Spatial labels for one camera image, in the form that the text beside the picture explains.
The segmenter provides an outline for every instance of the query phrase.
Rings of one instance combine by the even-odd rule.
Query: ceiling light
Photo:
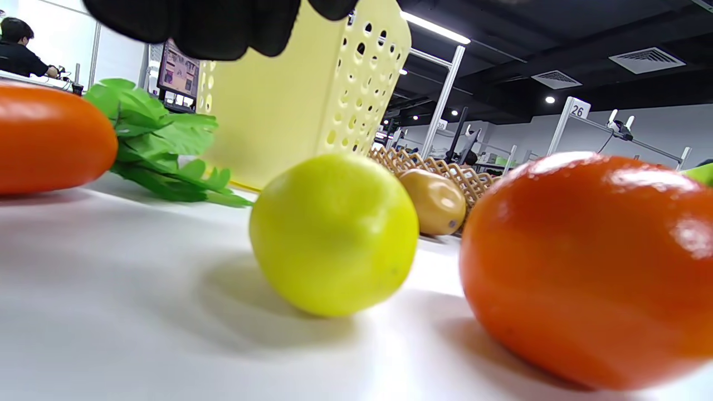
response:
[[[435,32],[439,35],[445,36],[446,38],[452,41],[456,41],[460,44],[469,44],[471,42],[470,39],[466,38],[463,35],[457,34],[453,31],[449,31],[448,29],[445,29],[442,26],[435,25],[433,22],[426,21],[425,19],[419,18],[413,14],[409,14],[402,11],[401,16],[408,22],[416,24],[421,28],[428,29],[429,31]]]

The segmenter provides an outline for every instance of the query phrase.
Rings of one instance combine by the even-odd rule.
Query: tomato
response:
[[[593,389],[672,380],[713,355],[713,190],[595,153],[526,164],[463,232],[466,298],[524,360]]]
[[[67,189],[114,163],[111,122],[81,97],[35,85],[0,83],[0,195]]]

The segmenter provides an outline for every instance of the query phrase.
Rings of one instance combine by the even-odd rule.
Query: screen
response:
[[[182,55],[169,39],[163,46],[158,87],[195,99],[198,96],[199,65],[198,60]]]

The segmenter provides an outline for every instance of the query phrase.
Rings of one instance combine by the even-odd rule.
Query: number sign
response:
[[[574,102],[572,104],[570,114],[580,118],[587,118],[587,116],[589,115],[589,109],[592,108],[592,105],[578,98],[573,99]]]

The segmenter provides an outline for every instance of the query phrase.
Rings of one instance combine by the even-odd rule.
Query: black glove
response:
[[[358,0],[309,0],[338,21]],[[132,39],[156,44],[173,38],[188,57],[234,61],[249,47],[279,56],[287,46],[301,0],[84,0],[102,24]]]

